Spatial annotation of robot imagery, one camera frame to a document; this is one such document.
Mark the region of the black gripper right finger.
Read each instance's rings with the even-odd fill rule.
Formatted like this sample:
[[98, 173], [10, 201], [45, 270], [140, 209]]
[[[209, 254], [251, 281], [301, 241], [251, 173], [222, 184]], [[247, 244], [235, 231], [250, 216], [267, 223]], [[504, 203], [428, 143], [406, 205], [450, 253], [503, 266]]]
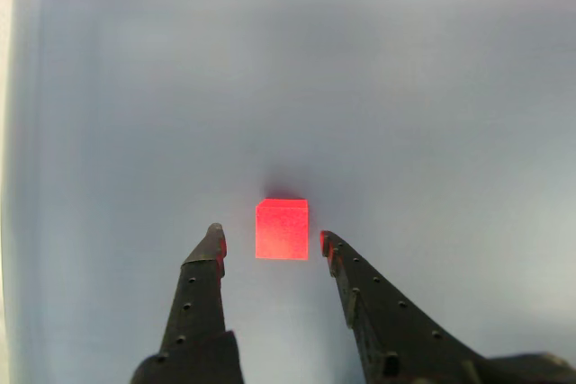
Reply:
[[493, 383], [479, 354], [432, 320], [338, 235], [320, 234], [368, 383]]

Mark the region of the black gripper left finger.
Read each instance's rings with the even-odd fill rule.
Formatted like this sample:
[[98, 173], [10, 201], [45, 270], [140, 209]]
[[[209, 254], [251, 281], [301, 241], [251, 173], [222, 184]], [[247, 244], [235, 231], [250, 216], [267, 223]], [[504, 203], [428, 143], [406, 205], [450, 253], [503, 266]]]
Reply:
[[160, 348], [138, 366], [132, 383], [244, 381], [221, 299], [226, 254], [223, 228], [213, 223], [181, 265]]

